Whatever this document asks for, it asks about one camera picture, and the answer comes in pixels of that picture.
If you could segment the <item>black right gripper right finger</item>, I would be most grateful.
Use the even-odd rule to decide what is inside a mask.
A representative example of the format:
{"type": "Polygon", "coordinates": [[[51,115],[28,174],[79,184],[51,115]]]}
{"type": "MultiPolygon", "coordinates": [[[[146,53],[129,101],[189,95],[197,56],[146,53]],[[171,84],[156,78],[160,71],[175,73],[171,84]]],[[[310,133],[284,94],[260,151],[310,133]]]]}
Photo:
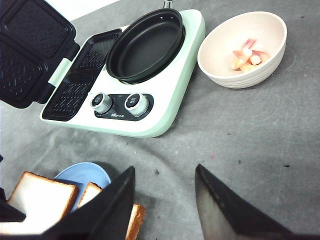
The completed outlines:
{"type": "Polygon", "coordinates": [[[206,240],[268,240],[292,233],[241,198],[201,164],[195,169],[195,194],[206,240]]]}

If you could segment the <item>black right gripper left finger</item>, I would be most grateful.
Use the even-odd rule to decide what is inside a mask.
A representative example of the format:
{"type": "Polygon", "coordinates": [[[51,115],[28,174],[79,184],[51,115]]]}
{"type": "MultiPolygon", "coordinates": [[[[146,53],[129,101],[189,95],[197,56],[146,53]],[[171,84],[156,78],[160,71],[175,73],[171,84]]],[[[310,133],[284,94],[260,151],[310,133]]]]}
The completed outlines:
{"type": "Polygon", "coordinates": [[[124,240],[134,204],[130,166],[91,201],[44,233],[46,240],[124,240]]]}

